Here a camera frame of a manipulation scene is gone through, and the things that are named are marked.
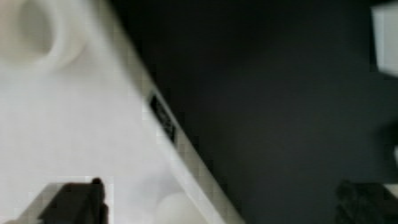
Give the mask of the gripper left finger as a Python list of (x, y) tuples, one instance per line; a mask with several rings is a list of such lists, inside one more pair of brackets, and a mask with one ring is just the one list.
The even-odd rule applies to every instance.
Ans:
[(110, 224), (101, 179), (49, 183), (10, 224)]

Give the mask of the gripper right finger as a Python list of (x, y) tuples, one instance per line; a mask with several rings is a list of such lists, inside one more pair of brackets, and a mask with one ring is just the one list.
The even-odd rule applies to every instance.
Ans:
[(398, 224), (398, 197), (380, 183), (343, 181), (334, 224)]

